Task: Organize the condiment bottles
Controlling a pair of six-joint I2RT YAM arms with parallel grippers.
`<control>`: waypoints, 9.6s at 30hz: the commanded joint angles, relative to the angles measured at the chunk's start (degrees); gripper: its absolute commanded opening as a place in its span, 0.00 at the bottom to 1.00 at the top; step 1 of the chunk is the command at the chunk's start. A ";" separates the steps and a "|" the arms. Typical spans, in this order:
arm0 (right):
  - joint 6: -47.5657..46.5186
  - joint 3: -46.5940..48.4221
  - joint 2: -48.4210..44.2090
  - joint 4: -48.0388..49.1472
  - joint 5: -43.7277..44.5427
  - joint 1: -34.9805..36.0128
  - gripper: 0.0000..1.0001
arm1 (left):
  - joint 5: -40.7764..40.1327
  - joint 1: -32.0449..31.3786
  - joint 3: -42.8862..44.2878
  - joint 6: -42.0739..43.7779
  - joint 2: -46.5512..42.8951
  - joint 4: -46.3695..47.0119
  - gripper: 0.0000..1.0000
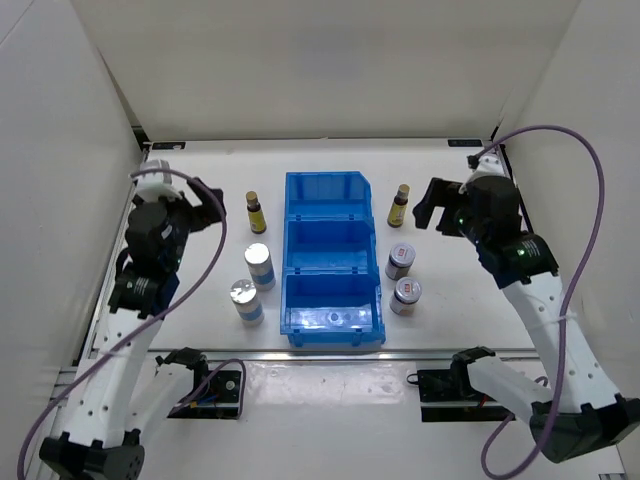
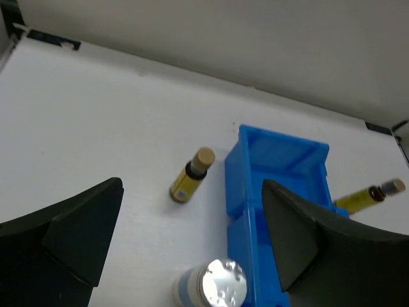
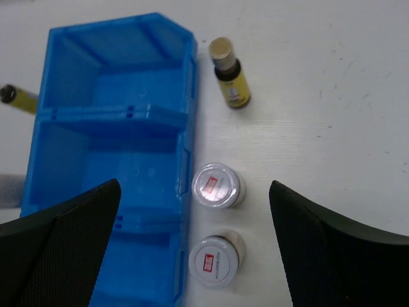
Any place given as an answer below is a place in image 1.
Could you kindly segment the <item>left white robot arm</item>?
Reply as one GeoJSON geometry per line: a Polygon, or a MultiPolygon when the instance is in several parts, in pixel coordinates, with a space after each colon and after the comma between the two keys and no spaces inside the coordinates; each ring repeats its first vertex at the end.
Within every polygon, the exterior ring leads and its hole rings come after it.
{"type": "Polygon", "coordinates": [[[135,179],[126,246],[117,257],[101,352],[94,364],[61,393],[71,417],[61,432],[42,441],[40,460],[62,479],[136,479],[145,445],[169,415],[208,392],[205,356],[183,348],[158,357],[154,379],[135,390],[149,347],[168,313],[185,302],[175,295],[178,270],[190,235],[225,224],[224,194],[199,178],[188,187],[192,204],[171,182],[172,171],[155,169],[135,179]]]}

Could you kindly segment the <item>yellow-label brown bottle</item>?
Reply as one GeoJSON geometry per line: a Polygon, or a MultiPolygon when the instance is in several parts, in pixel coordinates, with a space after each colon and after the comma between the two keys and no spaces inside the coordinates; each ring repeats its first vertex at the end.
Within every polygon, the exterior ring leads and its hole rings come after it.
{"type": "Polygon", "coordinates": [[[245,199],[251,231],[254,234],[264,233],[267,229],[267,225],[257,193],[255,191],[248,191],[245,195],[245,199]]]}
{"type": "Polygon", "coordinates": [[[410,187],[407,184],[399,185],[387,216],[387,224],[390,227],[399,228],[403,225],[409,200],[409,192],[410,187]]]}

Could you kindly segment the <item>silver-lid blue-band jar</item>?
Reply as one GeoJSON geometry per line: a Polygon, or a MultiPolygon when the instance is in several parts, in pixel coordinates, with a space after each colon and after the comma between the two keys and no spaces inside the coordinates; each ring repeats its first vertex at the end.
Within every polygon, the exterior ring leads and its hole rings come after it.
{"type": "Polygon", "coordinates": [[[256,289],[271,290],[276,278],[268,247],[263,243],[253,243],[245,249],[244,259],[256,289]]]}
{"type": "Polygon", "coordinates": [[[264,319],[264,311],[258,290],[248,279],[235,281],[230,288],[230,298],[236,311],[247,325],[259,325],[264,319]]]}

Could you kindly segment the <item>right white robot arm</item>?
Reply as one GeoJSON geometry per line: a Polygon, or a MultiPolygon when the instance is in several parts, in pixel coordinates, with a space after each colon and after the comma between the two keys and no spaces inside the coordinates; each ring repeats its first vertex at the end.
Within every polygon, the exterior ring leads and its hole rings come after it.
{"type": "Polygon", "coordinates": [[[542,454],[553,463],[618,444],[639,425],[639,401],[624,397],[591,351],[564,300],[568,295],[545,240],[521,227],[520,193],[500,175],[465,184],[434,178],[413,208],[415,225],[464,237],[481,266],[516,310],[549,374],[542,388],[487,347],[453,356],[448,387],[460,399],[484,394],[527,423],[542,454]]]}

